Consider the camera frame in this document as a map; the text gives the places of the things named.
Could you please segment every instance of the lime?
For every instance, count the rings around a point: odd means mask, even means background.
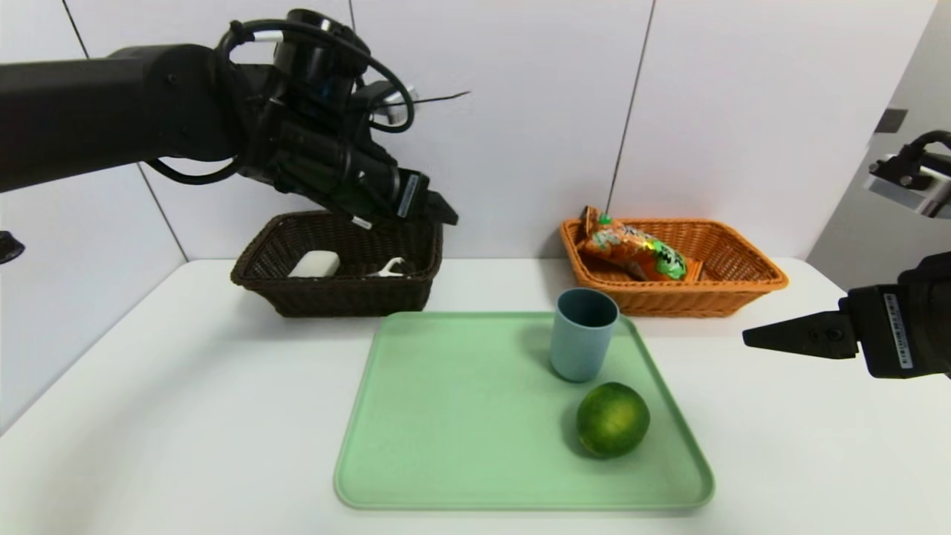
[[[606,383],[578,407],[578,439],[598,457],[620,457],[641,444],[650,426],[644,398],[629,386]]]

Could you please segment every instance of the green tray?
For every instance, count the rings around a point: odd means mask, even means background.
[[[334,485],[367,509],[686,509],[713,474],[637,329],[622,318],[600,376],[577,385],[548,362],[551,313],[401,312],[383,321]],[[595,459],[577,441],[585,394],[617,381],[650,407],[633,453]]]

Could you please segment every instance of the wicker basket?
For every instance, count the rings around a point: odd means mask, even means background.
[[[580,219],[561,225],[561,239],[583,287],[610,295],[629,316],[723,317],[789,284],[776,265],[733,228],[706,219],[619,219],[653,234],[687,257],[680,282],[638,282],[620,268],[579,253]]]
[[[332,277],[288,278],[304,253],[332,250]],[[417,271],[406,277],[366,277],[401,256]],[[258,292],[281,316],[386,316],[422,310],[442,261],[442,226],[413,223],[364,230],[325,211],[279,215],[244,250],[231,271],[236,285]]]

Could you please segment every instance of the black cable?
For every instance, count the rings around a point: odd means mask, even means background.
[[[352,43],[337,37],[337,35],[324,31],[313,25],[297,21],[262,19],[246,23],[232,21],[230,24],[230,29],[222,36],[221,41],[218,43],[218,47],[215,48],[215,52],[217,54],[217,65],[215,67],[218,83],[231,99],[231,105],[238,112],[245,133],[249,132],[251,128],[253,128],[253,121],[243,113],[244,106],[242,95],[237,87],[237,84],[235,83],[233,73],[231,72],[233,65],[231,63],[231,51],[238,45],[254,41],[255,32],[270,30],[282,31],[284,34],[284,41],[303,42],[310,44],[311,41],[317,40],[324,44],[341,47],[356,55],[366,62],[368,66],[382,74],[383,77],[393,84],[397,91],[399,91],[399,94],[403,97],[403,101],[409,103],[406,106],[406,121],[404,121],[401,125],[390,127],[387,125],[377,125],[371,123],[370,127],[384,132],[400,133],[408,130],[409,127],[413,125],[413,120],[416,118],[416,111],[414,110],[413,99],[410,96],[409,90],[403,85],[399,78],[393,74],[391,70],[387,69],[385,65],[375,59],[373,56],[358,48],[356,45],[353,45]],[[146,164],[160,172],[162,175],[174,180],[175,182],[188,184],[190,186],[201,186],[205,184],[213,184],[231,176],[235,173],[235,171],[238,170],[238,168],[241,167],[243,158],[244,154],[239,153],[235,155],[234,160],[232,160],[231,163],[224,168],[205,175],[187,175],[180,173],[158,159],[149,160],[146,162]]]
[[[924,147],[931,143],[941,143],[951,149],[951,132],[947,130],[931,130],[924,133],[911,142],[911,146],[918,150],[924,150]]]
[[[461,92],[461,93],[456,93],[455,95],[438,96],[438,97],[434,97],[434,98],[424,98],[424,99],[420,99],[420,100],[414,100],[414,101],[412,101],[412,102],[413,102],[413,104],[425,104],[425,103],[427,103],[427,102],[441,102],[441,101],[443,101],[443,100],[453,100],[453,99],[457,99],[457,98],[459,98],[460,96],[466,96],[467,94],[470,94],[470,93],[471,93],[471,91],[463,91],[463,92]],[[393,103],[393,104],[380,104],[379,106],[376,106],[374,109],[392,108],[392,107],[394,107],[394,106],[402,106],[402,105],[403,105],[403,103],[401,103],[401,102],[395,102],[395,103]]]
[[[253,34],[258,31],[280,30],[284,33],[284,41],[303,41],[304,43],[307,43],[307,37],[310,37],[324,43],[336,45],[351,52],[366,62],[366,64],[372,67],[376,72],[382,74],[383,77],[393,84],[393,87],[399,91],[399,94],[403,97],[403,101],[410,103],[406,106],[406,121],[404,121],[401,125],[390,127],[387,125],[374,124],[371,125],[371,127],[384,132],[400,133],[408,130],[413,125],[413,120],[416,118],[416,111],[413,109],[413,97],[410,96],[409,90],[403,85],[399,78],[393,74],[391,70],[387,69],[386,66],[383,65],[379,60],[361,50],[356,45],[337,37],[337,35],[321,30],[316,26],[297,21],[276,19],[255,20],[244,23],[243,29],[248,34]]]
[[[235,157],[230,164],[224,166],[223,168],[218,169],[215,172],[208,174],[183,174],[179,171],[170,168],[165,162],[161,160],[148,160],[146,164],[160,172],[164,176],[174,180],[175,182],[180,182],[182,184],[188,184],[189,186],[204,186],[206,184],[214,184],[216,182],[221,182],[225,178],[233,175],[235,171],[238,170],[238,158]]]

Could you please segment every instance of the snack bag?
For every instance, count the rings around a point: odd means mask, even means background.
[[[582,219],[585,239],[579,251],[611,262],[638,281],[682,281],[687,275],[684,256],[650,234],[594,207],[586,207]]]

